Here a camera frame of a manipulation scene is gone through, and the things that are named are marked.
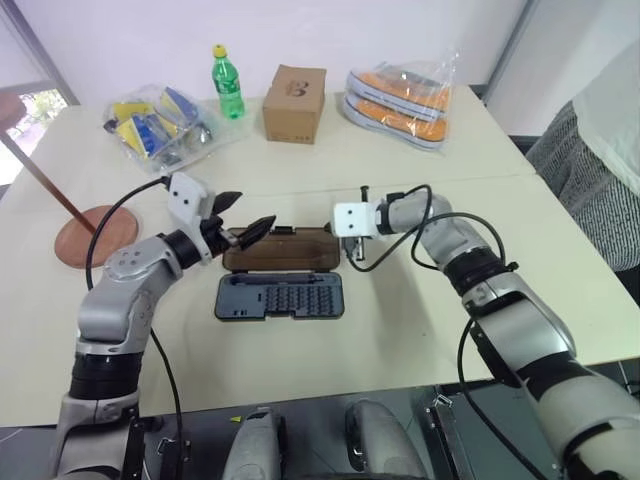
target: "white shirt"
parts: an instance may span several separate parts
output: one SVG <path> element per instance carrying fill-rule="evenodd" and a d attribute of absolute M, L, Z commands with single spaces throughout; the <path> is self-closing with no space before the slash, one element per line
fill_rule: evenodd
<path fill-rule="evenodd" d="M 625 48 L 574 99 L 578 133 L 640 196 L 640 41 Z"/>

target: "yellow bottle cap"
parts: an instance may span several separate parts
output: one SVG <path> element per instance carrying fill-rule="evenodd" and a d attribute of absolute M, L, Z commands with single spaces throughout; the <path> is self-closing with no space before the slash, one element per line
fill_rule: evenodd
<path fill-rule="evenodd" d="M 222 58 L 227 56 L 227 49 L 224 48 L 224 45 L 214 45 L 213 47 L 213 56 L 216 58 Z"/>

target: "green bottle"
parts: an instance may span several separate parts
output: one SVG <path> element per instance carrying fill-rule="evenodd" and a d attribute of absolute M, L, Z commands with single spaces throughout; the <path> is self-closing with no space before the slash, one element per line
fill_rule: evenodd
<path fill-rule="evenodd" d="M 220 110 L 227 118 L 240 118 L 244 115 L 244 102 L 240 93 L 238 70 L 227 58 L 227 49 L 223 45 L 213 47 L 213 64 L 211 77 L 220 96 Z"/>

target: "cardboard box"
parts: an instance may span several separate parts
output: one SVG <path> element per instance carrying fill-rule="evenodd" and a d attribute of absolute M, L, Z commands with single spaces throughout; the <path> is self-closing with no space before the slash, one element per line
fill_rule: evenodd
<path fill-rule="evenodd" d="M 324 68 L 278 67 L 262 106 L 267 140 L 315 142 L 326 73 Z"/>

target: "brown plastic case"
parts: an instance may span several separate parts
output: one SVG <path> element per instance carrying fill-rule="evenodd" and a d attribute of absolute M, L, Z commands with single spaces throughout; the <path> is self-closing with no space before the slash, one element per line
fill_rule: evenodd
<path fill-rule="evenodd" d="M 241 228 L 230 229 L 234 234 L 242 231 Z M 247 250 L 231 248 L 222 257 L 222 265 L 232 272 L 328 272 L 339 264 L 339 241 L 323 228 L 275 227 Z"/>

